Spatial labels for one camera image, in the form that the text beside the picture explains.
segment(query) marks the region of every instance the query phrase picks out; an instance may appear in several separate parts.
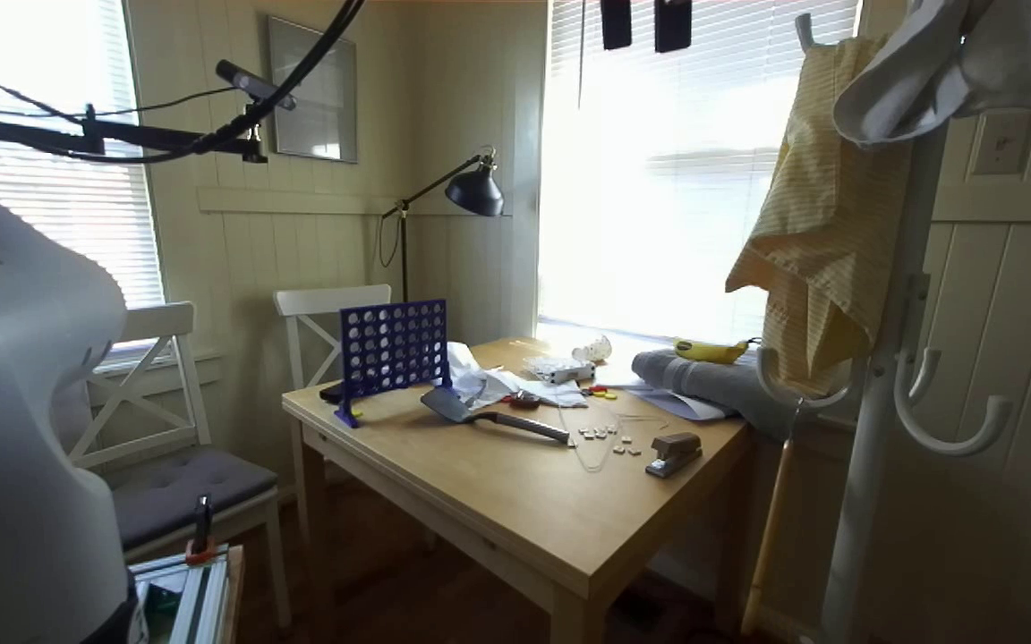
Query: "black lamp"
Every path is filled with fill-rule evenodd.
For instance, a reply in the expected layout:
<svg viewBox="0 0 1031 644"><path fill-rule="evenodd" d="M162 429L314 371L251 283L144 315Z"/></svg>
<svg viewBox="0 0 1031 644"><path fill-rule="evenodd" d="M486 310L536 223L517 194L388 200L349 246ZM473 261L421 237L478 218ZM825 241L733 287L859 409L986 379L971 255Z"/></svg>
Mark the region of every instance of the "black lamp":
<svg viewBox="0 0 1031 644"><path fill-rule="evenodd" d="M492 157L474 155L454 163L451 173L445 173L439 180L433 180L428 186L414 190L411 197L397 200L385 215L379 215L379 218L397 218L405 302L408 302L408 215L411 215L408 206L411 200L433 194L439 184L447 184L445 197L465 206L470 215L496 218L505 210L505 194L502 186L492 186Z"/></svg>

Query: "window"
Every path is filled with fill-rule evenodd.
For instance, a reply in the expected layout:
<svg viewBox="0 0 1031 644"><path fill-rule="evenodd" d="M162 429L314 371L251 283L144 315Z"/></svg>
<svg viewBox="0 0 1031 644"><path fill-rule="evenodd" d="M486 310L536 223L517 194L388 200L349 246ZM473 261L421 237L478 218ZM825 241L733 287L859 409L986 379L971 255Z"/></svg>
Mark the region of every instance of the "window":
<svg viewBox="0 0 1031 644"><path fill-rule="evenodd" d="M601 45L598 0L553 0L542 88L541 322L628 336L763 333L763 290L726 292L782 137L801 45L856 26L856 0L693 2L692 45L656 55L656 0L632 45Z"/></svg>
<svg viewBox="0 0 1031 644"><path fill-rule="evenodd" d="M85 104L133 109L122 0L0 0L0 83L76 116ZM32 116L35 109L0 92L0 120L69 126ZM0 204L104 264L122 283L125 305L162 305L153 210L138 163L88 163L0 142Z"/></svg>

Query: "yellow cloth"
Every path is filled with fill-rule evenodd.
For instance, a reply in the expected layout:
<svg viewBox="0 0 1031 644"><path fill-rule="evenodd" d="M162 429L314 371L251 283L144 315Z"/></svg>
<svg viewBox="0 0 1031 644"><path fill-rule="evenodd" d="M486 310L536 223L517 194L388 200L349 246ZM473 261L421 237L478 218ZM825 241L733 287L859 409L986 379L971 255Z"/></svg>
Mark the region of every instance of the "yellow cloth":
<svg viewBox="0 0 1031 644"><path fill-rule="evenodd" d="M806 49L763 215L726 279L764 290L763 370L791 395L836 389L884 315L909 142L859 149L831 119L874 55L874 41Z"/></svg>

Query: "wall outlet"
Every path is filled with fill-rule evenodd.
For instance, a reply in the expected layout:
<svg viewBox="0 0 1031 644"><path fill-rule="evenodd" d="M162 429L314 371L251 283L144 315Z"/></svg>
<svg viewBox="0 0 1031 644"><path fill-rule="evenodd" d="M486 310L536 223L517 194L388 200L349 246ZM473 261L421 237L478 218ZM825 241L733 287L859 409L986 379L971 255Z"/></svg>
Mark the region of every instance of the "wall outlet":
<svg viewBox="0 0 1031 644"><path fill-rule="evenodd" d="M1031 145L1031 110L980 119L971 176L1020 176Z"/></svg>

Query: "dark floor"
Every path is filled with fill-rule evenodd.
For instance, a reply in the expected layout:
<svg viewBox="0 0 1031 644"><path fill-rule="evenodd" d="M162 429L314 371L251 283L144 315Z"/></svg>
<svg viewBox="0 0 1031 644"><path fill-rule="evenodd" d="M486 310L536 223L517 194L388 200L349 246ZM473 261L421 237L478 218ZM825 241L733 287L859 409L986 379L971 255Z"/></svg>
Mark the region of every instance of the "dark floor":
<svg viewBox="0 0 1031 644"><path fill-rule="evenodd" d="M335 534L338 621L343 644L532 644L548 640L548 614L508 592L502 581L473 564L454 546L424 535L408 514L360 482L332 482L343 491ZM294 592L294 632L277 632L273 619L263 541L242 544L242 595L236 605L238 644L306 644L306 581L300 564L295 520L285 508L285 563ZM709 605L693 595L644 575L612 605L608 644L726 644L709 627Z"/></svg>

